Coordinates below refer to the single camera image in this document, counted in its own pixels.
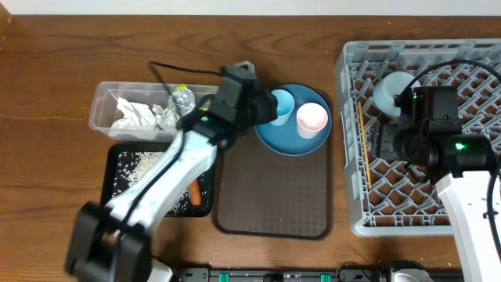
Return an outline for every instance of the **wooden table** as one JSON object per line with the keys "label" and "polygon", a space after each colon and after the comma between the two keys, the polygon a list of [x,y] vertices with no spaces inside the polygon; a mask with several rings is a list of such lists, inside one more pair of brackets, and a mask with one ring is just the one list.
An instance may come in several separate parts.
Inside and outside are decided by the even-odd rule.
{"label": "wooden table", "polygon": [[[0,280],[70,280],[74,218],[99,199],[113,142],[88,127],[101,81],[154,81],[147,60],[216,70],[252,61],[269,87],[298,82],[335,101],[334,63],[351,40],[495,38],[500,18],[14,16],[0,53]],[[172,82],[217,85],[166,70]],[[410,259],[458,269],[452,237],[358,238],[350,230],[341,122],[334,115],[334,227],[322,241],[230,236],[210,217],[165,219],[153,253],[173,266],[334,269]]]}

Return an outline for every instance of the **crumpled paper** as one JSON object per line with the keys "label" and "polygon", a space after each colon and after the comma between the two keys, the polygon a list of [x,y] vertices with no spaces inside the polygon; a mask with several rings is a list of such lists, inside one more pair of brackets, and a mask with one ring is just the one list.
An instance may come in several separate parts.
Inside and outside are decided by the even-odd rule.
{"label": "crumpled paper", "polygon": [[[119,97],[117,109],[124,117],[111,125],[110,135],[117,137],[120,134],[130,134],[140,139],[153,140],[157,137],[158,129],[174,133],[179,120],[174,101],[178,104],[181,116],[184,116],[195,108],[195,94],[183,84],[174,89],[172,96],[174,99],[169,98],[165,109],[158,105],[152,105],[150,109],[146,104],[128,102]],[[141,132],[126,132],[123,129],[140,129]]]}
{"label": "crumpled paper", "polygon": [[[130,134],[141,139],[155,139],[155,136],[157,135],[155,133],[157,120],[148,105],[131,103],[126,99],[119,97],[117,109],[124,114],[124,117],[115,121],[111,125],[112,129],[142,129],[145,130],[145,132],[130,132]],[[112,136],[118,136],[120,134],[123,134],[123,131],[110,131],[110,135]]]}

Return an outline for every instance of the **blue cup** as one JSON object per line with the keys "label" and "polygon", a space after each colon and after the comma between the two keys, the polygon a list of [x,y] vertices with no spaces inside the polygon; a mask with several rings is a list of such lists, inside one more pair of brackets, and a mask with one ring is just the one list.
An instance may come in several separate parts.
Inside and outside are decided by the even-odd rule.
{"label": "blue cup", "polygon": [[275,126],[285,125],[294,109],[294,98],[289,92],[282,89],[273,90],[272,94],[276,97],[279,104],[276,108],[278,118],[270,123]]}

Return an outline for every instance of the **gray dish rack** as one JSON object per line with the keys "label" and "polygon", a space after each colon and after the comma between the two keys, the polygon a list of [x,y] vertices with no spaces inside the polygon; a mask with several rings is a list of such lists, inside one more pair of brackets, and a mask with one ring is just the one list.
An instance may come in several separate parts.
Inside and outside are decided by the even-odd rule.
{"label": "gray dish rack", "polygon": [[[501,72],[501,39],[348,42],[336,62],[337,109],[344,134],[344,181],[351,229],[359,237],[452,235],[449,219],[430,183],[416,183],[402,161],[363,157],[358,101],[370,150],[372,126],[396,120],[373,103],[373,87],[393,71],[416,75],[453,59],[486,63]],[[421,85],[458,88],[464,133],[490,138],[501,153],[501,84],[487,71],[466,64],[442,67],[425,75]],[[426,172],[413,167],[418,175]],[[372,189],[369,190],[367,174]]]}

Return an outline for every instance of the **blue plate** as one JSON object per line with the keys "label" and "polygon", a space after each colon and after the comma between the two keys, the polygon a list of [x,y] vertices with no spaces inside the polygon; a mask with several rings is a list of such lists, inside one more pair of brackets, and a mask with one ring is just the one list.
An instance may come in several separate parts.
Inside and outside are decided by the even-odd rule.
{"label": "blue plate", "polygon": [[[269,123],[257,125],[256,132],[259,139],[270,149],[287,156],[301,156],[317,150],[326,142],[330,128],[332,128],[332,116],[327,102],[317,91],[302,85],[284,85],[280,86],[279,89],[288,91],[294,97],[295,107],[285,125],[275,126]],[[326,127],[311,139],[304,139],[297,133],[297,110],[306,103],[322,105],[329,115]]]}

